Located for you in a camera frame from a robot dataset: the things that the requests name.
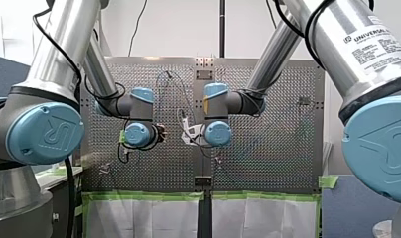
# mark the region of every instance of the metal frame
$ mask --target metal frame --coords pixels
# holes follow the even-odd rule
[[[196,71],[199,69],[205,69],[205,61],[206,58],[107,58],[107,63],[112,66],[126,66],[126,65],[149,65],[152,68],[154,68],[156,65],[166,65],[166,66],[187,66],[190,68],[190,70],[193,72],[193,91],[192,91],[192,103],[193,103],[193,108],[195,111],[195,114],[197,114],[196,117],[197,123],[201,122],[202,120],[202,108],[201,108],[201,101],[203,100],[203,86],[206,83],[213,82],[214,80],[220,81],[220,74],[222,72],[219,72],[218,69],[220,67],[226,67],[226,66],[231,66],[231,67],[245,67],[248,68],[248,70],[252,71],[254,66],[257,63],[257,59],[208,59],[209,63],[207,66],[208,70],[214,71],[214,76],[216,78],[213,78],[211,81],[200,81],[196,79]],[[319,182],[318,182],[318,177],[322,174],[322,147],[323,147],[323,120],[324,120],[324,110],[323,110],[323,103],[324,103],[324,72],[318,68],[318,66],[311,60],[290,60],[288,67],[294,67],[295,69],[308,69],[308,73],[310,71],[312,72],[312,75],[314,76],[314,82],[315,85],[313,87],[315,88],[315,99],[314,102],[316,103],[316,107],[313,108],[314,110],[314,126],[315,126],[315,137],[314,137],[314,147],[313,147],[313,185],[310,187],[303,187],[303,188],[272,188],[272,187],[263,187],[259,190],[264,190],[264,191],[277,191],[277,192],[287,192],[287,193],[319,193]],[[85,90],[81,91],[81,100],[80,100],[80,106],[81,106],[81,114],[84,120],[85,125],[90,125],[89,120],[90,120],[90,106],[92,103],[92,99],[89,97],[88,93]],[[81,146],[81,154],[82,154],[82,159],[83,159],[83,165],[86,169],[91,168],[93,166],[92,161],[90,160],[90,151],[89,151],[89,136],[90,132],[85,134],[85,137],[83,139],[83,143]],[[112,163],[116,163],[116,158],[109,158],[111,159],[110,161]],[[201,151],[199,148],[192,148],[192,166],[193,166],[193,177],[203,177],[203,178],[210,178],[214,175],[214,162],[211,161],[211,159],[206,158],[202,155]],[[107,170],[119,170],[114,165],[110,165],[109,168],[106,168]],[[126,187],[117,187],[117,189],[125,189]],[[83,189],[85,190],[91,190],[85,188],[85,177],[83,177]],[[150,191],[194,191],[194,190],[210,190],[213,189],[211,186],[195,186],[195,180],[192,181],[192,184],[189,184],[185,189],[177,189],[175,190],[174,188],[169,189],[164,187],[164,189],[144,189],[144,190],[150,190]],[[255,189],[255,188],[250,188],[250,187],[236,187],[236,188],[231,188],[229,187],[226,190],[232,190],[232,189]]]

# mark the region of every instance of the metal pole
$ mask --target metal pole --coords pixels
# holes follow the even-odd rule
[[[297,26],[289,11],[285,15],[292,24]],[[255,66],[247,82],[247,89],[265,92],[278,79],[299,42],[300,37],[281,21]],[[265,97],[263,93],[251,92],[250,94],[259,99]]]
[[[225,0],[219,4],[219,57],[225,58]]]

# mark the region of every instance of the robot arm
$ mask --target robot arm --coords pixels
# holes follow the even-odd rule
[[[345,125],[342,149],[348,165],[368,187],[401,202],[401,96],[391,96],[401,91],[401,45],[362,1],[335,0],[324,5],[313,0],[284,2],[292,14],[288,16],[290,22],[295,20],[303,33],[312,23],[306,37],[343,98],[339,118]],[[280,35],[271,39],[248,83],[252,90],[246,90],[246,94],[257,104],[298,43],[295,33],[289,31],[287,26],[279,25],[276,34]],[[286,43],[289,46],[284,50],[281,46]],[[270,46],[280,46],[280,59],[267,54],[280,50]],[[218,108],[208,108],[206,117],[213,123],[230,113],[257,113],[256,105],[234,106],[239,99],[231,94],[225,84],[205,87],[208,101],[220,101],[208,103],[221,107],[221,113]],[[213,123],[204,132],[207,141],[213,146],[228,143],[228,125],[215,126],[214,130]]]
[[[91,36],[83,67],[91,82],[91,94],[96,98],[98,112],[106,116],[129,119],[130,123],[124,132],[126,144],[135,149],[143,149],[162,142],[164,136],[160,134],[163,127],[153,124],[153,91],[149,88],[135,87],[129,94],[125,94],[124,86],[115,83],[94,35]],[[117,85],[123,87],[121,93]]]
[[[289,11],[287,19],[297,25]],[[255,66],[245,89],[229,91],[224,83],[211,83],[204,89],[205,114],[204,138],[212,146],[230,142],[229,114],[260,115],[265,110],[265,96],[278,80],[293,54],[300,37],[284,22],[280,22],[260,60]]]
[[[92,29],[100,0],[57,0],[46,32],[80,67],[85,61],[100,107],[109,116],[129,118],[126,142],[143,148],[154,141],[152,90],[118,94]],[[84,126],[74,95],[82,82],[65,56],[42,38],[26,80],[12,86],[0,108],[0,163],[48,165],[67,158],[79,145]]]

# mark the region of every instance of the aluminum cylinder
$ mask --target aluminum cylinder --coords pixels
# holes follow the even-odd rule
[[[285,16],[292,24],[297,26],[289,11],[285,13]],[[283,21],[278,24],[275,33],[255,66],[250,80],[247,82],[246,88],[262,92],[250,92],[252,96],[259,99],[265,97],[263,93],[278,79],[300,40],[300,37]]]
[[[284,2],[304,32],[322,0]],[[343,122],[363,105],[401,90],[401,45],[363,1],[333,1],[313,26],[311,44],[343,98]]]
[[[97,96],[106,97],[117,93],[114,78],[94,35],[91,36],[83,67]]]
[[[46,26],[46,32],[81,65],[89,38],[101,8],[99,0],[57,0]],[[77,77],[67,59],[53,44],[42,37],[26,81],[16,86],[45,90],[76,101]]]

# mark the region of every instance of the perforated metal panel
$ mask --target perforated metal panel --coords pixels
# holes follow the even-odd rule
[[[182,79],[193,102],[195,59],[112,58],[108,62],[114,78],[126,88],[154,89],[155,122],[164,124],[170,134],[152,151],[134,152],[128,164],[121,164],[117,141],[123,121],[97,115],[93,99],[83,90],[84,190],[192,191],[198,168],[194,168],[193,148],[180,139],[182,130],[176,119],[177,108],[189,112],[188,104],[180,81],[168,81],[164,71]],[[255,63],[255,59],[216,59],[216,80],[232,89],[242,88]],[[234,137],[231,146],[220,152],[220,165],[213,166],[214,188],[315,192],[322,160],[323,84],[323,73],[313,62],[290,61],[269,92],[262,117],[231,116]],[[310,105],[299,103],[305,98]]]
[[[177,108],[187,110],[188,106],[180,92],[180,81],[169,81],[164,73],[168,70],[177,74],[183,80],[189,100],[192,101],[193,64],[188,59],[183,61],[186,63],[173,62],[172,59],[109,60],[113,77],[128,91],[136,86],[154,90],[154,121],[164,124],[169,134],[167,140],[158,144],[154,150],[132,152],[129,163],[121,164],[117,159],[117,142],[124,121],[98,115],[94,109],[94,100],[89,99],[89,107],[83,108],[88,111],[89,119],[85,123],[88,135],[85,137],[86,145],[83,145],[87,150],[82,148],[82,153],[86,155],[83,164],[85,190],[193,190],[191,148],[182,143],[182,130],[176,119]]]
[[[215,63],[216,80],[242,88],[253,66]],[[268,92],[259,118],[230,116],[231,146],[213,161],[215,190],[317,192],[322,161],[324,73],[291,60]]]

